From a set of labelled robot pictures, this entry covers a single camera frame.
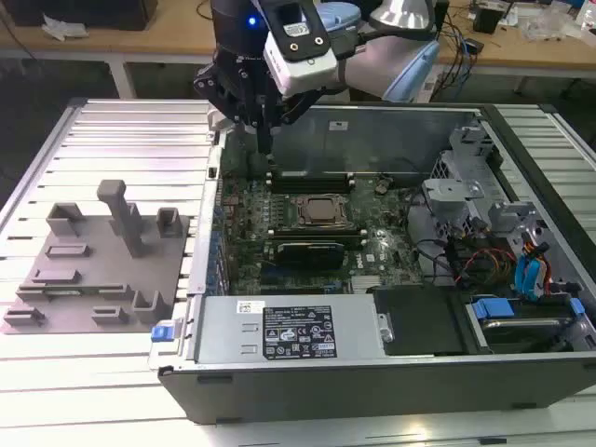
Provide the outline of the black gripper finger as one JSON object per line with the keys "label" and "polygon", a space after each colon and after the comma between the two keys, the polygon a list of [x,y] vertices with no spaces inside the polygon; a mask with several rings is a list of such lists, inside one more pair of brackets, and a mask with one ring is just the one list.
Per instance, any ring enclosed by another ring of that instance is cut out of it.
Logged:
{"label": "black gripper finger", "polygon": [[264,153],[270,154],[273,131],[294,123],[321,97],[321,90],[308,90],[283,99],[280,93],[267,95],[264,102]]}
{"label": "black gripper finger", "polygon": [[252,129],[256,135],[257,149],[263,154],[263,107],[257,101],[250,74],[246,64],[233,66],[230,71],[226,71],[222,65],[210,64],[196,73],[193,85],[196,92],[226,118]]}

